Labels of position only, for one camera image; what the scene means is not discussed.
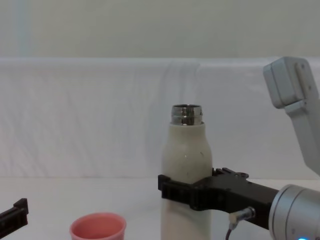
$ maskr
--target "pink cup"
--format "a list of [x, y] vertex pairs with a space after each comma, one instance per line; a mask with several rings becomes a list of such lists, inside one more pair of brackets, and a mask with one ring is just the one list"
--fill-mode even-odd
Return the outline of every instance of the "pink cup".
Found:
[[99, 212], [75, 220], [70, 234], [72, 240], [124, 240], [126, 226], [122, 216]]

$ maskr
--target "cup rim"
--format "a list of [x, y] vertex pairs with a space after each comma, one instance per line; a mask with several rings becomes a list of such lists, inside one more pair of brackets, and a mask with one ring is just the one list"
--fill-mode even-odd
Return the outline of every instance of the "cup rim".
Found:
[[[113, 234], [111, 236], [103, 237], [103, 238], [93, 238], [93, 239], [90, 238], [90, 239], [88, 239], [88, 238], [83, 238], [83, 237], [80, 237], [80, 236], [77, 236], [77, 235], [74, 234], [73, 229], [75, 228], [76, 225], [80, 224], [84, 220], [93, 219], [93, 218], [101, 217], [101, 216], [108, 216], [108, 217], [112, 216], [115, 219], [120, 220], [121, 223], [123, 224], [122, 228], [117, 233], [115, 233], [115, 234]], [[126, 227], [127, 227], [127, 221], [123, 216], [120, 216], [120, 215], [115, 214], [113, 212], [95, 212], [95, 213], [91, 213], [91, 214], [87, 214], [87, 215], [81, 216], [78, 219], [76, 219], [71, 224], [71, 226], [69, 228], [69, 233], [76, 240], [109, 240], [111, 238], [115, 238], [115, 237], [118, 237], [119, 235], [123, 234], [125, 229], [126, 229]]]

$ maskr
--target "metal bottle neck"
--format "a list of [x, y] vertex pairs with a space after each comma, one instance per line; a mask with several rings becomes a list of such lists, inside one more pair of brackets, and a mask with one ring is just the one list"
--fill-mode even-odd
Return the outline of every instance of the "metal bottle neck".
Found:
[[171, 124], [180, 126], [201, 125], [202, 107], [200, 105], [180, 104], [172, 106]]

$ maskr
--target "black clamp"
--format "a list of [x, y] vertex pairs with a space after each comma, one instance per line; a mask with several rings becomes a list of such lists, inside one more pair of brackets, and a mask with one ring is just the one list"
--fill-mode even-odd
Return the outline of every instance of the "black clamp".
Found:
[[28, 201], [22, 198], [13, 207], [0, 213], [0, 239], [28, 224]]
[[247, 221], [269, 229], [269, 212], [278, 190], [250, 182], [248, 177], [246, 173], [228, 168], [212, 169], [212, 176], [193, 184], [159, 175], [158, 189], [163, 199], [187, 204], [195, 211], [220, 210], [234, 213], [247, 207], [254, 208], [255, 217]]

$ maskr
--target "white table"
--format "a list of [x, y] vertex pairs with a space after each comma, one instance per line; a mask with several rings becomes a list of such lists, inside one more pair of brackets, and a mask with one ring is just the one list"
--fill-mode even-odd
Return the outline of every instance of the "white table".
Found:
[[[320, 191], [319, 180], [252, 180], [279, 189], [297, 184]], [[29, 224], [5, 240], [67, 240], [70, 224], [93, 212], [114, 212], [127, 220], [126, 240], [160, 239], [160, 192], [155, 178], [1, 178], [0, 211], [28, 198]], [[222, 240], [228, 214], [213, 213], [213, 239]], [[241, 222], [230, 240], [270, 240], [269, 232]]]

